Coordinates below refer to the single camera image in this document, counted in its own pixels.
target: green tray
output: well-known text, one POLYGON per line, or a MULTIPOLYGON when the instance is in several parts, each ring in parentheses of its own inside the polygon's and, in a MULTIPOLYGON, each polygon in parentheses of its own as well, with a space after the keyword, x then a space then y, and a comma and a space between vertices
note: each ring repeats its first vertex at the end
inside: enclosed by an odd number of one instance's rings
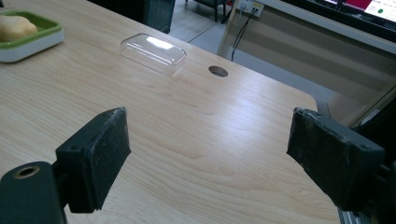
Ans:
POLYGON ((10 42, 0 42, 0 49, 15 49, 17 47, 20 47, 22 45, 40 39, 42 37, 58 33, 62 30, 62 26, 58 22, 49 20, 47 18, 44 18, 42 16, 39 16, 35 13, 28 11, 12 10, 12 11, 0 13, 0 15, 24 17, 28 19, 32 24, 34 24, 37 27, 37 31, 38 31, 35 34, 27 35, 10 42))

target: round hole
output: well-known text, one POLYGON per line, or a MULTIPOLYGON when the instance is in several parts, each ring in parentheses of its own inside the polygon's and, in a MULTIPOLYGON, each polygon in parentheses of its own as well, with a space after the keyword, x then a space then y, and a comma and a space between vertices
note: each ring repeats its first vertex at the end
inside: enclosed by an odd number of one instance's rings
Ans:
POLYGON ((209 71, 213 75, 218 76, 218 77, 227 77, 228 76, 228 72, 222 67, 210 66, 209 71))
POLYGON ((14 177, 16 179, 24 179, 29 176, 35 175, 38 171, 40 171, 40 167, 38 166, 28 166, 20 169, 14 177))

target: black cable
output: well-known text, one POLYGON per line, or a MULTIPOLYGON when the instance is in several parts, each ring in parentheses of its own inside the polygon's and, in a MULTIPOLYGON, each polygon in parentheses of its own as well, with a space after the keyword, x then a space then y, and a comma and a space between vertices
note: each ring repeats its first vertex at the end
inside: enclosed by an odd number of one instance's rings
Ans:
POLYGON ((238 47, 239 42, 241 41, 242 36, 244 35, 244 33, 245 33, 245 31, 246 31, 246 29, 248 27, 248 22, 253 17, 254 13, 256 13, 257 11, 258 11, 257 8, 253 8, 251 10, 250 15, 247 18, 247 21, 245 22, 245 24, 242 26, 242 28, 239 30, 238 34, 236 35, 236 39, 233 42, 233 54, 231 56, 231 62, 233 62, 233 56, 235 55, 236 48, 238 47))

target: wooden table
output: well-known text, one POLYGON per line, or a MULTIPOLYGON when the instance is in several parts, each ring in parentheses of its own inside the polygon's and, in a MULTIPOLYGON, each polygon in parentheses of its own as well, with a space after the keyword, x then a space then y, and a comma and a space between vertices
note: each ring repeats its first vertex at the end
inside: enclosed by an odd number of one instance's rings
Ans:
POLYGON ((286 154, 292 109, 316 109, 309 95, 87 1, 10 3, 58 21, 65 40, 0 63, 0 175, 54 162, 94 116, 128 110, 132 154, 103 210, 65 208, 69 223, 339 222, 286 154), (186 50, 185 65, 166 76, 120 56, 120 42, 138 33, 186 50))

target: electrical outlet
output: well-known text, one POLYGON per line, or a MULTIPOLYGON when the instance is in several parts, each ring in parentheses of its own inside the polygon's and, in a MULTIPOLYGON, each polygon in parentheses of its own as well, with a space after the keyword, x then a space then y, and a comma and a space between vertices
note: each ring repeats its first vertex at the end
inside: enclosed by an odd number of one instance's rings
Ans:
POLYGON ((245 6, 244 12, 248 14, 252 12, 253 8, 258 9, 253 15, 255 17, 260 17, 260 15, 262 14, 262 10, 264 9, 263 3, 256 2, 254 0, 241 0, 238 2, 238 6, 236 6, 236 8, 241 10, 241 8, 243 8, 242 6, 245 6))

